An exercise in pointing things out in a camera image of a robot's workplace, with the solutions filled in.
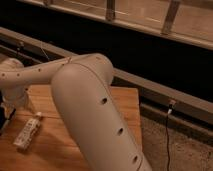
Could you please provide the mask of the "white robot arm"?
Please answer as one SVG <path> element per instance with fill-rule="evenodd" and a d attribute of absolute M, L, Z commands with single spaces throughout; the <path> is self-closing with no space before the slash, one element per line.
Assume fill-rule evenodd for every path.
<path fill-rule="evenodd" d="M 48 84 L 71 138 L 91 171 L 152 171 L 109 87 L 111 61 L 99 53 L 24 66 L 15 58 L 0 62 L 0 91 L 8 108 L 23 106 L 25 88 Z"/>

